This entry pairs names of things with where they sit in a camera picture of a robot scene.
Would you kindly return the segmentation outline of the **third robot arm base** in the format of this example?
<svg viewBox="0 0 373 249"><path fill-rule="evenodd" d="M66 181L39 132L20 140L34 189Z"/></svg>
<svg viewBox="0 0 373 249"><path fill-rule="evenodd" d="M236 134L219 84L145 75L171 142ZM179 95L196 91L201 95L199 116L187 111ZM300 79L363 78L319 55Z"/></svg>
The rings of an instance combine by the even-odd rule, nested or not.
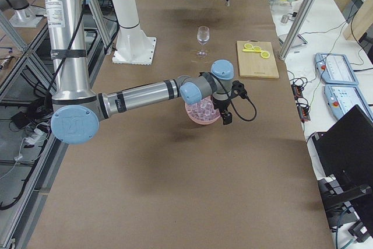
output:
<svg viewBox="0 0 373 249"><path fill-rule="evenodd" d="M13 10L15 15L10 22L15 27L33 27L36 14L30 7L28 0L1 0L1 12Z"/></svg>

